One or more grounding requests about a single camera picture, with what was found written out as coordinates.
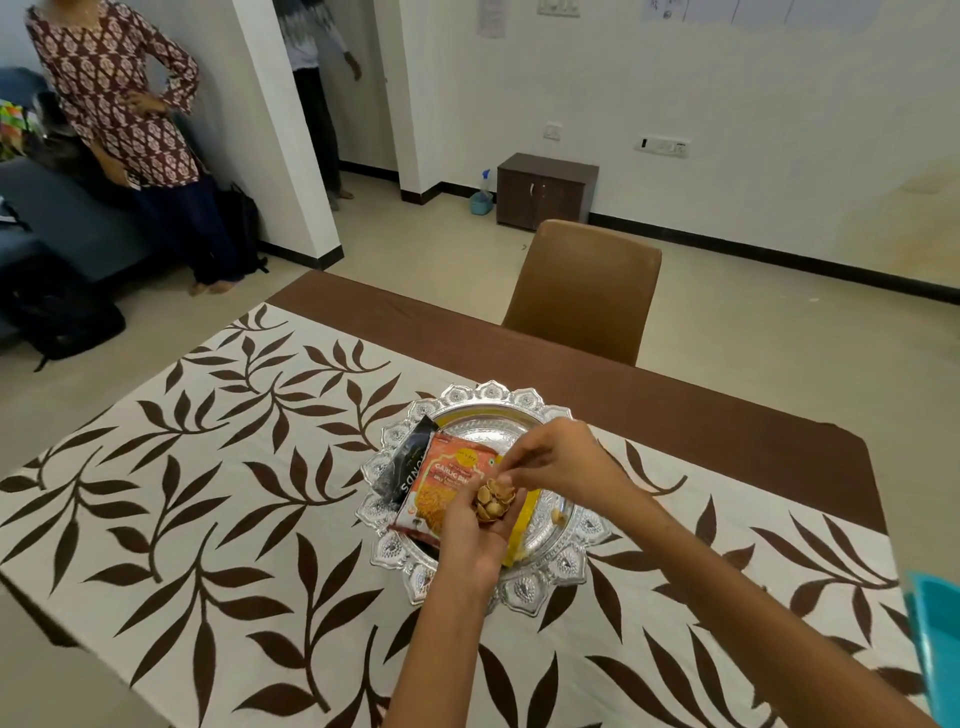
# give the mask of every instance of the chair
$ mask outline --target chair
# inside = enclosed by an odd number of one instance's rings
[[[635,366],[661,259],[628,235],[547,220],[503,326]]]

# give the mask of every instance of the silver plate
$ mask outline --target silver plate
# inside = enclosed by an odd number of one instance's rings
[[[544,404],[533,389],[511,392],[495,381],[476,388],[455,384],[448,387],[438,400],[413,402],[402,422],[383,428],[383,448],[362,469],[368,483],[373,484],[410,430],[424,416],[433,418],[443,432],[487,445],[500,454],[510,449],[527,430],[558,417],[571,417],[570,410],[565,407]],[[566,515],[565,524],[553,523],[551,513],[555,509]],[[356,515],[379,535],[373,545],[371,563],[400,570],[410,602],[422,604],[437,571],[437,561],[422,544],[389,529],[396,508],[384,504],[373,491],[364,499]],[[542,491],[523,537],[521,556],[512,567],[500,573],[490,609],[502,603],[514,611],[535,617],[551,587],[587,581],[587,549],[599,544],[610,533],[610,527],[596,514],[556,493]]]

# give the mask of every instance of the paper on wall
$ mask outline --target paper on wall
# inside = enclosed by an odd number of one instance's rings
[[[477,0],[477,35],[507,36],[507,0]]]

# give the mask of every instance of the power socket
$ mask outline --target power socket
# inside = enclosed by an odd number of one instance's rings
[[[638,152],[661,157],[686,159],[690,156],[690,142],[686,139],[668,139],[664,136],[644,136],[634,147]]]

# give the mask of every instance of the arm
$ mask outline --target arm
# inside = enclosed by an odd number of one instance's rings
[[[446,509],[440,567],[417,620],[384,728],[467,725],[487,604],[526,500],[525,493],[518,493],[502,521],[481,527],[472,507],[480,482],[461,488]],[[426,681],[429,700],[423,699]]]
[[[517,487],[549,488],[612,521],[659,564],[791,728],[935,728],[883,680],[818,634],[638,489],[583,423],[557,420],[504,458]]]
[[[344,37],[340,35],[340,31],[337,30],[337,25],[333,22],[333,13],[330,12],[330,8],[326,6],[326,3],[322,3],[316,8],[316,16],[320,27],[324,29],[324,33],[333,41],[337,49],[344,54],[344,60],[353,71],[353,80],[359,81],[363,76],[363,69],[347,48],[347,42],[344,40]]]
[[[200,68],[186,51],[149,23],[143,15],[136,11],[131,11],[131,14],[132,24],[143,35],[147,53],[160,61],[170,73],[167,87],[158,97],[163,110],[176,109],[190,113],[200,87]]]

